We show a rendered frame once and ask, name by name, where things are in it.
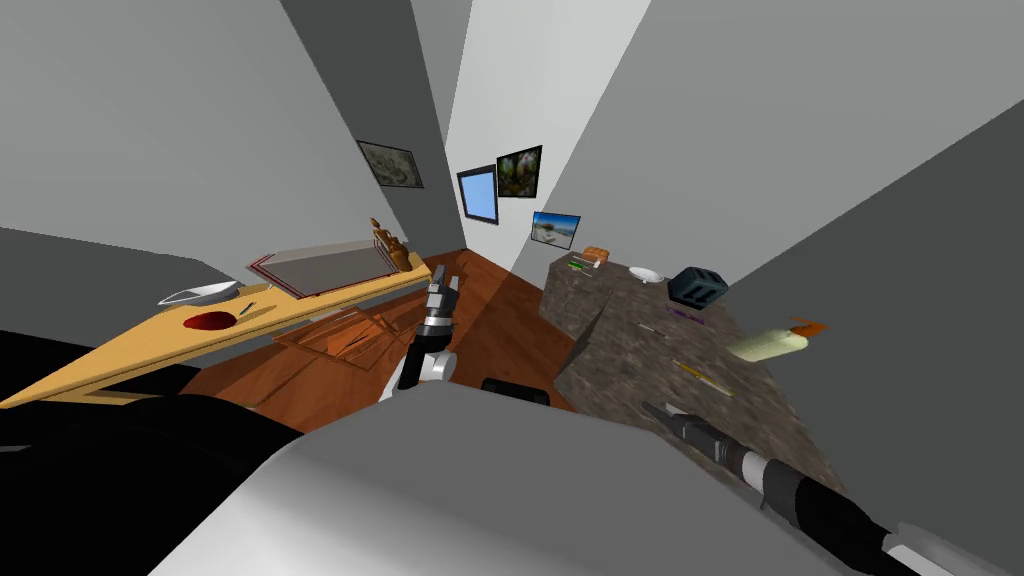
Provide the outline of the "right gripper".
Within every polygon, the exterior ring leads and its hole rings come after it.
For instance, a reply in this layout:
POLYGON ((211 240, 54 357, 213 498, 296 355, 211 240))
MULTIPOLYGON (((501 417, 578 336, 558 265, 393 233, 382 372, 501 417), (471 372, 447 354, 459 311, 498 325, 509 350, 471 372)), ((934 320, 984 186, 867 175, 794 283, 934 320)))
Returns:
POLYGON ((643 410, 668 427, 674 436, 731 474, 743 472, 744 447, 703 418, 658 407, 644 401, 643 410))

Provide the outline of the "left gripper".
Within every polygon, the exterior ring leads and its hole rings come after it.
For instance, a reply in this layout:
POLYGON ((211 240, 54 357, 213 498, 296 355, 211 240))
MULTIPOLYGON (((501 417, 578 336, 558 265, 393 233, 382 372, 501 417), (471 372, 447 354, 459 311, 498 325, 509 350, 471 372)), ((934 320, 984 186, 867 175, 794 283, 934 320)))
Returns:
POLYGON ((427 290, 426 316, 451 320, 457 305, 460 278, 453 276, 447 287, 441 287, 444 282, 444 269, 436 268, 431 278, 431 287, 427 290))

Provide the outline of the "brown statue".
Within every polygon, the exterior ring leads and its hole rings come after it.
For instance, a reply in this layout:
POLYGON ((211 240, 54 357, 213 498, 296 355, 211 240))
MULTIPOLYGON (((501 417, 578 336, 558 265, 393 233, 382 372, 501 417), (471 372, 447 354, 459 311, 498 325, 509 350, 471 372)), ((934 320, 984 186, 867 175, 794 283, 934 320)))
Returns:
POLYGON ((382 228, 376 219, 371 218, 370 221, 377 243, 388 253, 394 266, 400 272, 412 271, 413 265, 409 259, 409 250, 403 243, 389 230, 382 228))

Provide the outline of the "yellow pencil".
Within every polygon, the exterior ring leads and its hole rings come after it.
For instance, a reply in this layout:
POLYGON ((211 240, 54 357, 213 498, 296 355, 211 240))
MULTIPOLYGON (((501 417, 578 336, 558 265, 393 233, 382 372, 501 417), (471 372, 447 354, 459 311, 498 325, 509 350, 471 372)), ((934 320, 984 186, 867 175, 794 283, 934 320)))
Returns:
POLYGON ((721 394, 723 394, 723 395, 725 395, 727 397, 730 397, 730 398, 735 398, 736 397, 736 395, 732 390, 726 388, 725 386, 723 386, 721 384, 718 384, 717 382, 715 382, 712 379, 710 379, 708 375, 706 375, 706 374, 703 374, 703 373, 695 370, 694 368, 692 368, 692 367, 690 367, 690 366, 688 366, 686 364, 683 364, 682 362, 679 362, 679 361, 677 361, 675 359, 672 359, 671 362, 674 365, 676 365, 678 368, 682 369, 684 372, 686 372, 687 374, 689 374, 692 377, 696 378, 698 381, 700 381, 703 384, 710 386, 711 388, 713 388, 713 389, 715 389, 715 390, 717 390, 717 392, 719 392, 719 393, 721 393, 721 394))

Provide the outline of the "blue framed window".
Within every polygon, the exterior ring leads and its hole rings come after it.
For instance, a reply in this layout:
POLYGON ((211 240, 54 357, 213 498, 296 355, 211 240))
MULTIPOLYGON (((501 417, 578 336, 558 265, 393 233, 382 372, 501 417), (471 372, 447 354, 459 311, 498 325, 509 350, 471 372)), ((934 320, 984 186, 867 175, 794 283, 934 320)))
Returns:
POLYGON ((485 165, 456 174, 464 217, 492 225, 499 224, 496 166, 485 165))

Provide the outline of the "cream spray bottle orange top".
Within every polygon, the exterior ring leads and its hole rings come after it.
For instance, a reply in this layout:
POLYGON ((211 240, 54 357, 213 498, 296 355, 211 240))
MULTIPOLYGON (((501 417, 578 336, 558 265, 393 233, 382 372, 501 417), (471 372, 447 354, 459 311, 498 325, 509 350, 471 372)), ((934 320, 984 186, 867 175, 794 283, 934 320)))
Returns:
POLYGON ((744 336, 728 344, 726 351, 739 360, 756 363, 805 349, 812 337, 828 329, 825 324, 799 317, 794 317, 792 321, 796 322, 796 325, 791 328, 769 329, 744 336))

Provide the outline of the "grey box with red edge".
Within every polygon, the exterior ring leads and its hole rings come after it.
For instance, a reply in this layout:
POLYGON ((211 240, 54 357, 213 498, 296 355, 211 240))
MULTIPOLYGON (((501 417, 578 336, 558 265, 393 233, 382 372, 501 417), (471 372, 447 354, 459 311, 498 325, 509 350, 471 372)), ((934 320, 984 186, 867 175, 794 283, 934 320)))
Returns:
POLYGON ((285 250, 265 255, 246 268, 295 299, 399 272, 375 240, 285 250))

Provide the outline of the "beach framed picture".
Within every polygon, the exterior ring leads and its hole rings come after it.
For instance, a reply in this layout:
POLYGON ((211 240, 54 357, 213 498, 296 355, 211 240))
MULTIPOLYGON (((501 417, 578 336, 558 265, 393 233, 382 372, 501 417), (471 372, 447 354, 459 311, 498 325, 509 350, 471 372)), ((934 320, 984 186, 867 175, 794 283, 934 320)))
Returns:
POLYGON ((530 240, 570 250, 580 216, 549 212, 535 212, 530 240))

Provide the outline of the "grey framed picture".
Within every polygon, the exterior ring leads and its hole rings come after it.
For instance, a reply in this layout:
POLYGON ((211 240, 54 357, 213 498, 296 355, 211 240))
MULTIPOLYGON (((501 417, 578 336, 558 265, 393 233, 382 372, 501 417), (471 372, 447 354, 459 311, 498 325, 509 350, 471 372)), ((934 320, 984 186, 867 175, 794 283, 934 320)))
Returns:
POLYGON ((380 186, 424 188, 411 151, 360 140, 356 145, 380 186))

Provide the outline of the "dark floral framed picture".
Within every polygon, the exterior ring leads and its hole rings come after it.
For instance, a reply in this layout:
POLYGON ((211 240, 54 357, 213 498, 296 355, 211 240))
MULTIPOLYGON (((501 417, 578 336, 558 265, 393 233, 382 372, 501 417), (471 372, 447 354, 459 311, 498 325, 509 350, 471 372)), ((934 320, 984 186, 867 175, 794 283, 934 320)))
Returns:
POLYGON ((496 158, 496 192, 499 198, 536 198, 541 145, 496 158))

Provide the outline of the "black toaster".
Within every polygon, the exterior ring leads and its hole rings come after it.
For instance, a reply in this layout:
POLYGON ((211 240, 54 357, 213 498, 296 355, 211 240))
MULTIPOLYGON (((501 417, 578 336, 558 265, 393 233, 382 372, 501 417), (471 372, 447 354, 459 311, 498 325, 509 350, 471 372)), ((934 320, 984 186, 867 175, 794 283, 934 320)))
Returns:
POLYGON ((667 283, 668 297, 676 304, 701 311, 729 290, 729 285, 716 272, 702 268, 685 268, 667 283))

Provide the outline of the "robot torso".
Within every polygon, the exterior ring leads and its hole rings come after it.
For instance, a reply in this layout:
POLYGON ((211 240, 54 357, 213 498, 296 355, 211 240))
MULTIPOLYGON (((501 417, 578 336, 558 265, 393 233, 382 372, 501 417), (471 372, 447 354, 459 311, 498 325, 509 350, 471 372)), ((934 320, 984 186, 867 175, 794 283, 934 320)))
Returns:
POLYGON ((150 576, 845 576, 651 431, 431 382, 288 444, 150 576))

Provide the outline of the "white bowl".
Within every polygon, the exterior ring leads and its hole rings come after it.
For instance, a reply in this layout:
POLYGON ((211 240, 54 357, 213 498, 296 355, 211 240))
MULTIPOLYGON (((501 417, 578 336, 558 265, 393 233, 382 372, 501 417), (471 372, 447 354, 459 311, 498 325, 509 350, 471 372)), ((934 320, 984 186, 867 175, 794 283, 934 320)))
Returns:
POLYGON ((173 306, 208 306, 219 304, 236 298, 242 284, 228 281, 179 291, 161 300, 158 304, 164 307, 173 306))

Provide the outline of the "yellow wooden table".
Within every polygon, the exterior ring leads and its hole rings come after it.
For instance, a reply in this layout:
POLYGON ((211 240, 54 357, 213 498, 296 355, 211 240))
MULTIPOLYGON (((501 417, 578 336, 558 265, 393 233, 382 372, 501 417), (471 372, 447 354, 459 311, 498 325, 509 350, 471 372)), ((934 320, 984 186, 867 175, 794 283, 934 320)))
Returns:
POLYGON ((294 299, 269 284, 244 286, 239 296, 210 306, 210 311, 240 312, 251 304, 237 324, 223 330, 187 328, 184 322, 201 307, 176 306, 163 311, 97 348, 69 363, 24 390, 2 401, 0 409, 29 402, 71 402, 125 405, 144 399, 143 394, 121 393, 109 387, 167 366, 208 353, 275 333, 312 317, 346 308, 430 278, 430 270, 412 252, 413 270, 331 291, 294 299))

